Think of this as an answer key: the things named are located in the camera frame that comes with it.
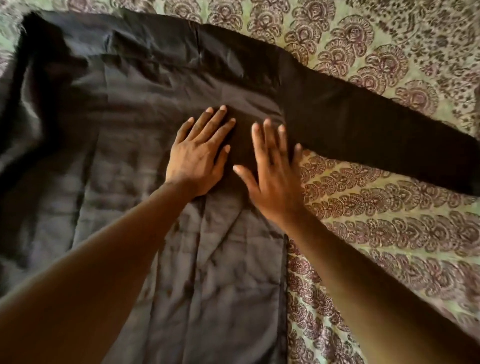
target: black garment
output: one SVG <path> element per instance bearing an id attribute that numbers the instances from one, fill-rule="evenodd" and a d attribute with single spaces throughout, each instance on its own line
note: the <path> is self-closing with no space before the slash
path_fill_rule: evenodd
<path id="1" fill-rule="evenodd" d="M 224 179 L 182 212 L 106 362 L 286 361 L 286 237 L 231 172 L 255 170 L 254 121 L 284 122 L 329 158 L 480 195 L 476 140 L 278 47 L 132 12 L 23 25 L 0 84 L 4 291 L 147 198 L 188 117 L 226 104 L 237 119 Z"/>

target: patterned bedspread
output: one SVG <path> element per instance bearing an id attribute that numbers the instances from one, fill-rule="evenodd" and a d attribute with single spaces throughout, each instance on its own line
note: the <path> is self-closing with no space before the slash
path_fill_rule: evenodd
<path id="1" fill-rule="evenodd" d="M 277 44 L 308 67 L 480 138 L 476 0 L 0 0 L 0 72 L 23 13 L 118 7 Z M 310 153 L 302 183 L 305 203 L 329 229 L 480 339 L 476 198 Z M 321 279 L 293 242 L 288 252 L 289 361 L 366 362 Z"/>

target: forearm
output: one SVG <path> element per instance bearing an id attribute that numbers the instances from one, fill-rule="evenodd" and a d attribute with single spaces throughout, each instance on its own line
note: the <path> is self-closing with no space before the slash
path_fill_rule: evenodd
<path id="1" fill-rule="evenodd" d="M 314 266 L 372 363 L 469 363 L 476 343 L 308 211 L 282 227 Z"/>
<path id="2" fill-rule="evenodd" d="M 4 297 L 0 357 L 9 363 L 100 362 L 135 304 L 166 233 L 190 199 L 188 186 L 163 185 Z"/>

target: finger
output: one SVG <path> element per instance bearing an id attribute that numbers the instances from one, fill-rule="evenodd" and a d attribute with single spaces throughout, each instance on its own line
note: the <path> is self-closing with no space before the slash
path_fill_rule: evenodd
<path id="1" fill-rule="evenodd" d="M 223 176 L 223 169 L 225 167 L 225 163 L 227 162 L 229 152 L 230 146 L 224 146 L 220 151 L 218 158 L 216 159 L 215 165 L 213 166 L 213 174 L 218 176 L 218 180 L 220 180 Z"/>
<path id="2" fill-rule="evenodd" d="M 300 162 L 303 157 L 303 148 L 301 144 L 298 143 L 295 145 L 295 150 L 293 152 L 293 159 L 292 159 L 292 169 L 294 172 L 299 175 L 300 174 Z"/>
<path id="3" fill-rule="evenodd" d="M 218 129 L 218 126 L 222 122 L 225 114 L 227 113 L 227 107 L 225 105 L 220 106 L 218 111 L 210 119 L 210 121 L 205 125 L 204 129 L 197 135 L 195 141 L 199 143 L 205 143 Z"/>
<path id="4" fill-rule="evenodd" d="M 283 161 L 288 163 L 288 146 L 287 146 L 287 130 L 285 125 L 280 125 L 278 127 L 278 149 L 280 150 L 280 155 Z"/>
<path id="5" fill-rule="evenodd" d="M 205 124 L 210 120 L 213 114 L 213 108 L 210 107 L 207 110 L 205 110 L 200 117 L 198 118 L 197 122 L 193 126 L 192 130 L 190 131 L 190 134 L 188 134 L 187 138 L 185 140 L 193 140 L 197 137 L 198 134 L 203 130 Z"/>
<path id="6" fill-rule="evenodd" d="M 215 149 L 218 149 L 220 144 L 225 140 L 225 137 L 228 135 L 230 130 L 235 126 L 235 119 L 230 119 L 225 125 L 220 127 L 215 134 L 208 141 L 209 144 L 213 145 Z"/>
<path id="7" fill-rule="evenodd" d="M 264 137 L 260 131 L 260 125 L 256 122 L 252 125 L 252 141 L 258 169 L 262 170 L 269 165 L 269 161 Z"/>
<path id="8" fill-rule="evenodd" d="M 265 119 L 264 131 L 265 131 L 265 144 L 267 146 L 268 154 L 272 158 L 273 164 L 279 165 L 281 162 L 280 151 L 276 146 L 275 134 L 273 132 L 272 121 L 270 119 Z"/>
<path id="9" fill-rule="evenodd" d="M 253 200 L 255 196 L 260 193 L 260 189 L 258 187 L 257 181 L 255 180 L 255 177 L 253 176 L 253 173 L 248 168 L 240 166 L 238 164 L 233 166 L 233 171 L 238 174 L 238 176 L 242 179 L 243 183 L 245 183 L 250 194 L 250 198 Z"/>
<path id="10" fill-rule="evenodd" d="M 195 121 L 194 118 L 189 118 L 186 122 L 184 122 L 181 125 L 180 129 L 177 132 L 177 137 L 175 138 L 173 145 L 183 142 L 185 140 L 188 130 L 192 127 L 194 121 Z"/>

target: hand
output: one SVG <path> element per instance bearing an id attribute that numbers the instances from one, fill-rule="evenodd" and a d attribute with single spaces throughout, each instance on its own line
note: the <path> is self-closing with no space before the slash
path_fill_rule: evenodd
<path id="1" fill-rule="evenodd" d="M 286 222 L 305 210 L 303 205 L 299 162 L 302 157 L 300 144 L 295 146 L 292 164 L 288 163 L 287 132 L 284 125 L 278 128 L 277 145 L 272 122 L 264 122 L 264 135 L 260 126 L 252 126 L 253 148 L 258 166 L 258 184 L 250 170 L 236 165 L 233 170 L 247 185 L 250 199 L 269 220 L 283 228 Z"/>
<path id="2" fill-rule="evenodd" d="M 202 196 L 215 186 L 223 176 L 230 146 L 222 148 L 216 163 L 215 156 L 220 144 L 235 125 L 235 119 L 230 119 L 218 127 L 226 113 L 225 105 L 213 116 L 213 109 L 208 108 L 197 122 L 194 123 L 194 118 L 189 118 L 183 123 L 170 151 L 165 182 L 188 184 L 193 197 Z"/>

